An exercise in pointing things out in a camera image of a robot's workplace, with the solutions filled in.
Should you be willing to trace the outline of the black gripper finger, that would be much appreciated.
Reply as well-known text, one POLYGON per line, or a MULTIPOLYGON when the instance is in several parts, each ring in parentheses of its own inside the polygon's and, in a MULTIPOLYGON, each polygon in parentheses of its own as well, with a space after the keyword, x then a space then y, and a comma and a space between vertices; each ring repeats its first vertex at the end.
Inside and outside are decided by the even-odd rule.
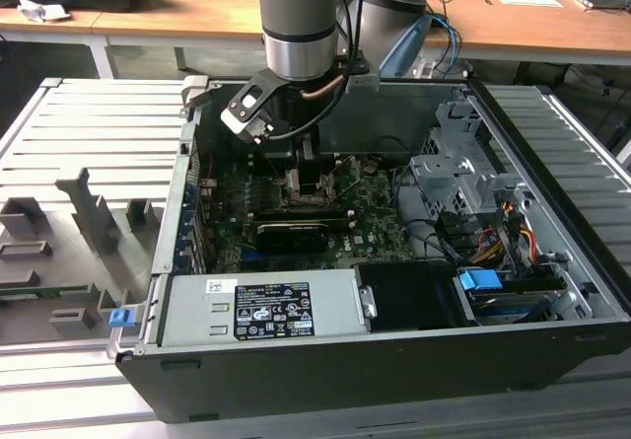
POLYGON ((311 133, 302 135, 297 158, 300 195, 315 195, 318 191, 321 168, 316 141, 311 133))

